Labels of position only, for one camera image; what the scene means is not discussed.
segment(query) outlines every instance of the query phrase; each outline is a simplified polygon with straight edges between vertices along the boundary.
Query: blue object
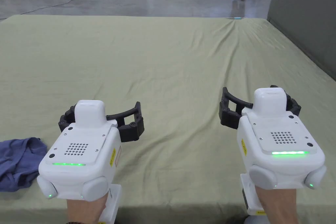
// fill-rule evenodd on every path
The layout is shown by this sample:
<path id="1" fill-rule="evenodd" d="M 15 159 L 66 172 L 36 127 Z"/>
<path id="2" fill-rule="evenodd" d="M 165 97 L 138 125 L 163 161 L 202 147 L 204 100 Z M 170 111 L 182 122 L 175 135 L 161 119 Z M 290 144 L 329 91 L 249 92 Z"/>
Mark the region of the blue object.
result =
<path id="1" fill-rule="evenodd" d="M 47 146 L 36 137 L 0 142 L 0 192 L 29 187 L 46 153 Z"/>

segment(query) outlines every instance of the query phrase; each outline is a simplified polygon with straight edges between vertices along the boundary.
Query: yellow warning label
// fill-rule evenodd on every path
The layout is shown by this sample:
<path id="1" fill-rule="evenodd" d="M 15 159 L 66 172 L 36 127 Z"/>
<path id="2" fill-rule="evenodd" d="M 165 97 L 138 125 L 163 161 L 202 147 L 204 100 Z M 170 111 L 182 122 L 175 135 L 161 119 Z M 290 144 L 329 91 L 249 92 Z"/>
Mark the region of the yellow warning label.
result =
<path id="1" fill-rule="evenodd" d="M 110 166 L 111 167 L 113 166 L 113 162 L 114 162 L 115 157 L 116 157 L 116 149 L 113 148 L 112 156 L 111 156 L 111 159 L 110 159 Z"/>
<path id="2" fill-rule="evenodd" d="M 256 211 L 255 215 L 266 215 L 265 211 Z"/>
<path id="3" fill-rule="evenodd" d="M 241 139 L 241 146 L 242 146 L 242 150 L 244 151 L 245 156 L 246 156 L 247 155 L 247 149 L 246 149 L 246 146 L 245 146 L 245 143 L 244 143 L 244 139 Z"/>

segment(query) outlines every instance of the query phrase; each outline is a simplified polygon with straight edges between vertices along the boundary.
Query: white handle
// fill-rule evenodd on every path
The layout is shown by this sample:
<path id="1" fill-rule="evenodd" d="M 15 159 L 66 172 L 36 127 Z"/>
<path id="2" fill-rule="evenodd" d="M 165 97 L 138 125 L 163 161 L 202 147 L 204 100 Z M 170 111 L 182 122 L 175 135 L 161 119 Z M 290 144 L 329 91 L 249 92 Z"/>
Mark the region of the white handle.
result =
<path id="1" fill-rule="evenodd" d="M 108 194 L 106 208 L 99 218 L 100 224 L 114 224 L 121 198 L 121 185 L 111 184 Z"/>

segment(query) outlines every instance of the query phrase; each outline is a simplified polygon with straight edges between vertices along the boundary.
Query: green indicator light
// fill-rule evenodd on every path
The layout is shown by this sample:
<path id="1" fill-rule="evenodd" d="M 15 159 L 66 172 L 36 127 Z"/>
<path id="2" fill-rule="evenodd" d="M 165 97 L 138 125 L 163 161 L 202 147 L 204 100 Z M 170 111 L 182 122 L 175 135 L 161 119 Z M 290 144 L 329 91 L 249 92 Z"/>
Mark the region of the green indicator light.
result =
<path id="1" fill-rule="evenodd" d="M 288 154 L 309 154 L 309 152 L 272 152 L 273 155 L 288 155 Z"/>
<path id="2" fill-rule="evenodd" d="M 86 164 L 75 164 L 75 163 L 53 163 L 57 166 L 86 166 Z"/>

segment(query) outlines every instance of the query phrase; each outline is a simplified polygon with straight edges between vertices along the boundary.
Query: mattress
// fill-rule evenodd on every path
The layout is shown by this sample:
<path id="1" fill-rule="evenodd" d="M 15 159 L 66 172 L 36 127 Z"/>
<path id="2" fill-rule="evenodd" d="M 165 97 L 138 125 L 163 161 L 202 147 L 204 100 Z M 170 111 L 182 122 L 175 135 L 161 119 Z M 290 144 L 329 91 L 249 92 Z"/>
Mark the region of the mattress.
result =
<path id="1" fill-rule="evenodd" d="M 106 113 L 141 102 L 145 131 L 123 143 L 122 224 L 233 223 L 245 214 L 236 130 L 220 124 L 223 86 L 253 102 L 278 85 L 326 155 L 321 190 L 298 191 L 302 223 L 336 220 L 336 82 L 264 19 L 13 16 L 0 23 L 0 140 L 59 136 L 80 99 Z M 0 223 L 65 223 L 66 202 L 34 182 L 0 193 Z"/>

